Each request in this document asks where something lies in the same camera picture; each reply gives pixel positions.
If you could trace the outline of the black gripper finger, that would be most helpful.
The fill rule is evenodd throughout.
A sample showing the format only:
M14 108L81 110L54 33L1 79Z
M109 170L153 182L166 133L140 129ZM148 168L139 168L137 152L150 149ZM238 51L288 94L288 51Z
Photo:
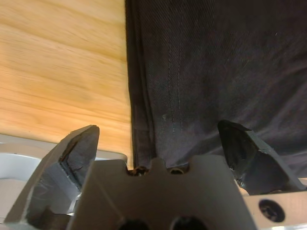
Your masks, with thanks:
M239 187L250 195L305 191L276 151L241 124L222 120L218 131L226 162Z
M91 163L99 127L68 134L39 163L4 220L5 225L68 225Z

